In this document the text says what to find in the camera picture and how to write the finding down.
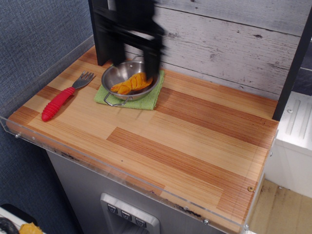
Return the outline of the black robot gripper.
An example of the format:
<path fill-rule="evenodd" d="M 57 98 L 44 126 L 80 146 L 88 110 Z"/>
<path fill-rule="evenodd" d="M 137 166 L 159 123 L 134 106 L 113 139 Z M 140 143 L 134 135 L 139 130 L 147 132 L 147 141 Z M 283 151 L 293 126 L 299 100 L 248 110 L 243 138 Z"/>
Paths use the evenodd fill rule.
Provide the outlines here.
<path fill-rule="evenodd" d="M 115 0 L 115 9 L 105 18 L 108 52 L 115 66 L 126 60 L 125 47 L 128 44 L 143 51 L 144 69 L 147 78 L 158 75 L 162 37 L 164 29 L 158 25 L 154 0 Z"/>

